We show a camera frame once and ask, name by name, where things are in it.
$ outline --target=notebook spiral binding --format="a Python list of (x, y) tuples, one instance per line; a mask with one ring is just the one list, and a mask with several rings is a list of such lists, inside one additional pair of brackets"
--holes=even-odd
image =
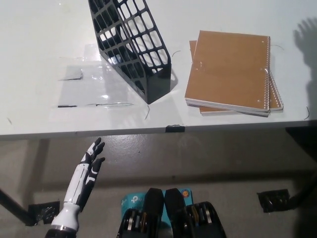
[(266, 51), (266, 79), (265, 79), (265, 94), (264, 94), (264, 109), (269, 110), (269, 74), (270, 74), (270, 50), (271, 49), (271, 38), (267, 37), (267, 51)]
[(278, 92), (274, 77), (273, 77), (271, 72), (270, 72), (270, 77), (271, 77), (270, 84), (271, 84), (271, 87), (273, 89), (273, 95), (274, 95), (275, 101), (277, 101), (277, 105), (279, 107), (284, 108), (284, 104), (283, 104), (282, 98), (281, 98), (281, 96), (280, 96), (280, 94)]

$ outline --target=robotic hand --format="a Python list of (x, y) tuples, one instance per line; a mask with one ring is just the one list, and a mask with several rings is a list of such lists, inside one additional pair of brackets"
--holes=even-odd
[(78, 214), (83, 211), (94, 188), (98, 172), (105, 158), (96, 159), (105, 143), (98, 138), (77, 165), (69, 183), (61, 212), (53, 220), (45, 238), (75, 238), (79, 229)]

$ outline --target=black tape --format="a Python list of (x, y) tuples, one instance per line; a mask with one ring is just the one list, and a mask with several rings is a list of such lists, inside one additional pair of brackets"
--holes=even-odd
[(185, 127), (181, 125), (168, 125), (165, 128), (166, 133), (172, 133), (172, 132), (185, 132)]

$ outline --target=blue box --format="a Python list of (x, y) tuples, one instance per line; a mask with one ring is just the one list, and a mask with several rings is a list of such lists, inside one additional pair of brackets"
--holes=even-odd
[[(192, 196), (191, 189), (178, 188), (178, 190), (183, 195), (186, 206), (192, 205), (193, 204), (193, 196)], [(130, 208), (142, 210), (145, 194), (146, 194), (146, 192), (136, 192), (136, 193), (130, 193), (130, 194), (126, 195), (121, 201), (121, 217), (123, 218), (126, 210), (128, 210)], [(170, 228), (170, 227), (171, 227), (171, 224), (170, 224), (169, 218), (167, 216), (166, 208), (164, 205), (161, 228)]]

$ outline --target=spiral notebook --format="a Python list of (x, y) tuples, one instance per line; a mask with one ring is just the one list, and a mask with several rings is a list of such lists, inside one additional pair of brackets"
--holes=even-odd
[[(194, 58), (196, 44), (197, 44), (197, 41), (189, 42), (192, 59)], [(236, 111), (210, 108), (210, 107), (199, 107), (199, 109), (203, 116), (234, 115), (238, 113)], [(282, 99), (280, 97), (280, 94), (275, 84), (275, 80), (271, 73), (269, 75), (269, 109), (270, 111), (282, 111), (284, 109)]]
[(200, 31), (188, 104), (268, 116), (270, 37)]

